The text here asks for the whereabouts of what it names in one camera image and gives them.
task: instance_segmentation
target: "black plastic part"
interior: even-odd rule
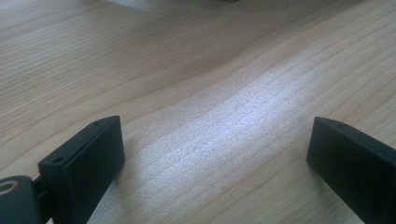
[[[396,223],[396,150],[342,122],[315,118],[308,163],[365,223]]]
[[[91,123],[38,164],[56,224],[86,223],[124,164],[120,117]]]
[[[29,177],[18,175],[0,180],[0,223],[43,223]]]
[[[41,176],[34,182],[35,196],[37,197],[38,207],[40,208],[41,218],[47,223],[55,212],[55,201],[53,195],[43,186]]]

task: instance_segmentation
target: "wooden table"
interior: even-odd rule
[[[396,147],[396,1],[0,0],[0,178],[120,115],[90,223],[361,223],[315,116]]]

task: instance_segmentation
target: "black plastic block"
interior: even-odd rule
[[[44,158],[38,168],[55,199],[54,223],[86,223],[124,161],[118,116],[88,125]]]
[[[396,150],[342,122],[315,118],[308,163],[365,223],[396,223]]]

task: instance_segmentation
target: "small hole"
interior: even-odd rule
[[[56,158],[55,160],[53,160],[52,162],[53,162],[53,163],[58,163],[58,162],[61,162],[61,161],[63,161],[63,160],[64,160],[63,157],[58,157],[58,158]]]

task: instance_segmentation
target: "wood grain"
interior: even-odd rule
[[[0,0],[0,178],[120,115],[90,223],[361,223],[314,116],[396,147],[396,1]]]

